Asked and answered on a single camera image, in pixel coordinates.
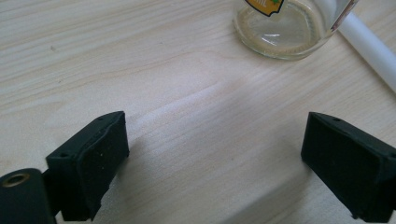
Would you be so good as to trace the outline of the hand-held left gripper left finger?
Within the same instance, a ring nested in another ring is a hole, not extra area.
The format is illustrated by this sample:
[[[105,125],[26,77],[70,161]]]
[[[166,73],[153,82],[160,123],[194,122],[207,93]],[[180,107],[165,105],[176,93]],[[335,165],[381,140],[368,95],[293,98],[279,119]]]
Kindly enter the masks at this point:
[[[66,221],[93,219],[128,156],[125,113],[94,119],[46,157],[52,212]]]

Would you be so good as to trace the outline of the clear bottle with red cap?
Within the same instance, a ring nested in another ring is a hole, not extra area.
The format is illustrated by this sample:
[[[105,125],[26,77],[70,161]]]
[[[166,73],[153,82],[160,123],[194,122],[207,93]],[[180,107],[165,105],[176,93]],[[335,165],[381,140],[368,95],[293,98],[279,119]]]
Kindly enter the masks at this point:
[[[263,56],[300,60],[323,46],[359,0],[233,0],[241,41]]]

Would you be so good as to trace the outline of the white plastic stick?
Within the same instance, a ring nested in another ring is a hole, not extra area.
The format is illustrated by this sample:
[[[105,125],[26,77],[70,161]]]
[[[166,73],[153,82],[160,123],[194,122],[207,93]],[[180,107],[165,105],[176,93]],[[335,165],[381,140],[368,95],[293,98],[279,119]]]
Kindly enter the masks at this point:
[[[353,13],[344,19],[338,30],[396,93],[396,55]]]

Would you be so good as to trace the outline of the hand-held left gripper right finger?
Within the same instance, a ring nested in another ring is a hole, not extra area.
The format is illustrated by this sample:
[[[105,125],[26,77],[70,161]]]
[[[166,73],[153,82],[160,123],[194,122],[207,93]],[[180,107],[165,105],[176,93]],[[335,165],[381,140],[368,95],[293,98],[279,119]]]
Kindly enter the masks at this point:
[[[389,222],[396,210],[396,148],[346,121],[308,114],[302,160],[365,222]]]

